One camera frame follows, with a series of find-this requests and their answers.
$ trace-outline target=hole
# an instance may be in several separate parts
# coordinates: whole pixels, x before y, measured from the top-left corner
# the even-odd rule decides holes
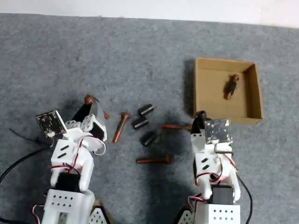
[[[63,153],[61,155],[59,155],[57,158],[60,159],[61,157],[64,157],[66,155],[66,153]]]
[[[211,180],[215,180],[216,179],[215,175],[214,174],[210,174],[210,179]]]
[[[60,149],[60,151],[64,151],[65,149],[67,149],[69,146],[65,146],[63,148]]]
[[[208,158],[204,158],[201,162],[206,162],[208,160]]]
[[[205,169],[208,169],[210,166],[209,165],[205,165],[202,169],[205,170]]]

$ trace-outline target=copper bolt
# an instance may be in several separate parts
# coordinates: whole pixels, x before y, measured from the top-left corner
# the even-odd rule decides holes
[[[183,129],[183,130],[191,130],[191,125],[162,125],[164,129]]]
[[[172,157],[169,155],[166,155],[163,158],[144,158],[144,159],[137,159],[137,163],[165,163],[169,164],[172,161]]]
[[[114,136],[113,141],[112,141],[113,143],[116,143],[118,141],[118,139],[120,138],[123,127],[125,126],[125,123],[127,122],[127,120],[130,117],[131,117],[131,115],[127,112],[121,114],[121,122],[117,127],[115,136]]]
[[[105,111],[104,111],[104,117],[105,117],[105,119],[107,119],[107,120],[110,118],[109,114],[107,114]]]
[[[240,79],[239,75],[234,74],[231,76],[230,81],[228,83],[227,89],[228,92],[225,94],[225,99],[230,99],[230,97],[234,94],[235,87],[237,85],[236,81]]]
[[[86,105],[92,104],[94,102],[94,96],[92,96],[92,95],[86,95],[84,97],[84,102],[85,102]]]

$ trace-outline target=open cardboard tray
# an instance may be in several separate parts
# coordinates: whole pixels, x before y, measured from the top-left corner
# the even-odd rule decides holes
[[[231,99],[224,88],[233,74],[240,80]],[[211,119],[256,124],[263,119],[263,99],[257,66],[252,62],[197,58],[194,74],[194,113],[206,111]]]

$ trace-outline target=gray carpet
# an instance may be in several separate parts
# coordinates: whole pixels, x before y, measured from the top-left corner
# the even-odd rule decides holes
[[[87,93],[111,116],[107,153],[95,158],[90,189],[117,224],[171,224],[196,193],[187,131],[163,131],[144,148],[139,138],[162,123],[188,123],[193,61],[199,56],[257,63],[265,119],[233,125],[235,161],[254,198],[252,224],[297,223],[299,208],[299,30],[240,24],[0,14],[0,170],[39,148],[9,128],[42,137],[34,116],[58,109],[70,119]],[[150,125],[127,125],[127,111],[152,103]],[[136,165],[150,155],[174,155],[171,165]],[[18,166],[0,188],[0,214],[34,222],[43,203],[51,151]],[[242,224],[249,198],[242,189]]]

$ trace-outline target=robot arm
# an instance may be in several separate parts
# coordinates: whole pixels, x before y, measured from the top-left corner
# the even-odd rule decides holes
[[[102,150],[104,154],[107,139],[104,113],[94,99],[85,102],[73,120],[65,124],[57,111],[36,117],[47,136],[62,134],[51,158],[52,188],[42,224],[87,224],[90,220],[95,201],[88,189],[94,167],[91,152]]]
[[[205,112],[200,112],[192,124],[191,143],[200,193],[189,197],[195,201],[193,223],[240,224],[240,206],[235,202],[241,191],[232,160],[229,119],[207,120]]]

